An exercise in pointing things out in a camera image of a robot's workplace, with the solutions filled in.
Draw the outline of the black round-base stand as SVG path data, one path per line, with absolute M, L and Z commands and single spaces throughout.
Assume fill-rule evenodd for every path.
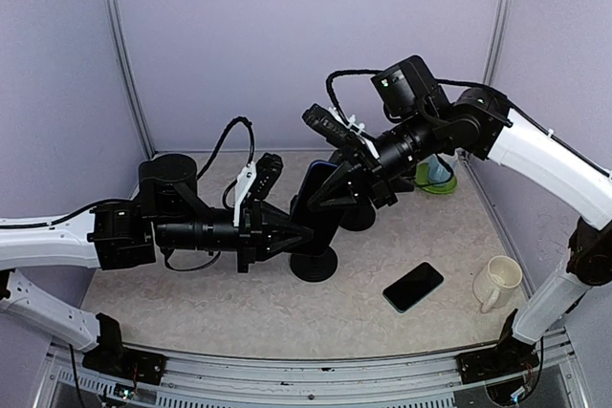
M 338 268 L 336 252 L 327 247 L 321 255 L 301 255 L 292 253 L 290 270 L 298 279 L 308 283 L 319 283 L 331 278 Z
M 376 221 L 376 210 L 371 206 L 362 206 L 346 210 L 339 226 L 347 231 L 361 232 L 370 228 Z

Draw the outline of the blue phone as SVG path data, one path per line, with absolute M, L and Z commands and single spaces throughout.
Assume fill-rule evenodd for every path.
M 344 213 L 358 205 L 347 183 L 332 188 L 324 184 L 338 167 L 323 160 L 309 165 L 291 206 L 290 221 L 311 229 L 312 236 L 291 248 L 291 254 L 321 256 L 334 239 Z

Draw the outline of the teal phone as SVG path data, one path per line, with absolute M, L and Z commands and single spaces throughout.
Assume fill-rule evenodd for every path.
M 382 291 L 384 299 L 399 313 L 421 302 L 444 282 L 444 276 L 430 263 L 423 262 Z

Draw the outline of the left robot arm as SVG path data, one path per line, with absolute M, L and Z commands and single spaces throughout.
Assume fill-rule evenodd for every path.
M 139 166 L 139 192 L 131 200 L 107 199 L 64 217 L 36 223 L 1 222 L 1 309 L 22 315 L 98 361 L 116 375 L 134 364 L 122 344 L 119 323 L 102 313 L 75 309 L 34 286 L 22 268 L 74 266 L 101 270 L 168 264 L 177 250 L 199 250 L 218 257 L 237 256 L 237 268 L 271 259 L 310 241 L 312 229 L 265 199 L 282 170 L 282 160 L 267 154 L 238 176 L 232 210 L 214 208 L 199 198 L 196 161 L 166 154 Z

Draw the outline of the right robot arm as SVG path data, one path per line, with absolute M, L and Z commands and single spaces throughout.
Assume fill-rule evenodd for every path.
M 611 174 L 540 126 L 504 94 L 466 82 L 450 101 L 445 81 L 418 55 L 370 72 L 393 128 L 367 135 L 338 106 L 313 105 L 305 123 L 340 155 L 336 171 L 309 199 L 313 210 L 368 201 L 392 205 L 392 183 L 429 156 L 464 150 L 512 169 L 560 198 L 579 214 L 568 243 L 569 258 L 533 296 L 508 317 L 489 363 L 511 372 L 538 339 L 581 297 L 611 280 Z

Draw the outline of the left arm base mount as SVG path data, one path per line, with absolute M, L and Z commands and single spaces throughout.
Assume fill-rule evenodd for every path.
M 101 374 L 129 379 L 134 383 L 159 386 L 166 357 L 126 347 L 117 320 L 101 312 L 96 315 L 96 319 L 99 324 L 96 346 L 83 354 L 82 366 Z

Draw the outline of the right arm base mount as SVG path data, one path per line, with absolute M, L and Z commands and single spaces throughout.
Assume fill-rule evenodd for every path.
M 513 337 L 512 325 L 516 314 L 517 309 L 506 318 L 494 346 L 460 353 L 455 357 L 463 384 L 512 375 L 540 364 L 536 345 Z

